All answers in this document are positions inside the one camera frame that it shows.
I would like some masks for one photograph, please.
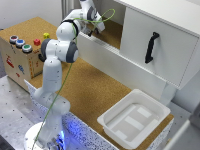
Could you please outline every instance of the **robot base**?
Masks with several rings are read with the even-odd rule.
[[[24,137],[24,150],[32,150],[35,137],[37,136],[37,133],[39,132],[41,125],[42,125],[42,122],[35,124],[26,132],[25,137]],[[35,144],[33,150],[49,150],[49,149],[41,148],[38,146],[38,144]]]

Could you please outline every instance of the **white tabletop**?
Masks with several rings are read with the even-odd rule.
[[[187,0],[114,1],[200,37],[200,5]]]

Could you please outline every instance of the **white plastic tray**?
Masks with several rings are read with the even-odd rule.
[[[105,133],[126,149],[136,149],[169,115],[170,109],[133,90],[98,118]]]

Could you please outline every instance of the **cable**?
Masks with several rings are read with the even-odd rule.
[[[107,12],[109,12],[109,11],[111,11],[111,10],[113,11],[113,14],[111,15],[111,17],[109,17],[109,18],[107,18],[107,19],[105,19],[105,20],[102,20],[102,21],[90,21],[90,20],[85,20],[85,19],[81,19],[81,18],[75,18],[74,20],[83,20],[83,21],[88,21],[88,22],[94,22],[94,23],[96,23],[95,26],[94,26],[94,29],[95,29],[96,26],[97,26],[97,23],[108,21],[108,20],[110,20],[110,19],[114,16],[115,10],[114,10],[114,9],[109,9],[109,10],[107,10],[107,11],[101,16],[101,18],[100,18],[99,20],[101,20],[102,17],[103,17]],[[76,44],[77,44],[76,30],[75,30],[75,27],[74,27],[73,24],[72,24],[72,27],[73,27],[74,35],[75,35],[75,42],[76,42]],[[47,117],[48,117],[48,115],[49,115],[49,112],[51,111],[51,109],[52,109],[54,103],[56,102],[56,99],[57,99],[58,95],[59,95],[60,92],[62,91],[63,86],[64,86],[65,82],[67,81],[67,78],[68,78],[68,76],[69,76],[69,73],[70,73],[70,71],[71,71],[71,68],[72,68],[72,63],[71,63],[71,65],[70,65],[70,68],[69,68],[69,70],[68,70],[68,72],[67,72],[67,75],[66,75],[66,77],[65,77],[65,79],[64,79],[64,82],[63,82],[63,84],[62,84],[60,90],[58,91],[58,93],[57,93],[56,97],[54,98],[54,100],[53,100],[53,102],[52,102],[52,104],[51,104],[49,110],[47,111],[47,114],[45,115],[45,118],[44,118],[44,120],[43,120],[43,122],[42,122],[42,125],[41,125],[41,127],[40,127],[40,130],[39,130],[39,132],[37,133],[37,136],[36,136],[35,141],[34,141],[34,143],[33,143],[32,150],[33,150],[33,148],[34,148],[34,146],[35,146],[35,143],[36,143],[37,140],[38,140],[38,137],[39,137],[39,135],[40,135],[40,132],[41,132],[41,130],[42,130],[42,127],[43,127],[43,125],[44,125],[44,122],[46,121],[46,119],[47,119]]]

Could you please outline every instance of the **white cabinet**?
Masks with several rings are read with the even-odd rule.
[[[152,47],[153,60],[145,63],[154,32],[159,37],[154,40]],[[197,42],[197,36],[126,8],[120,54],[177,87],[181,85]]]

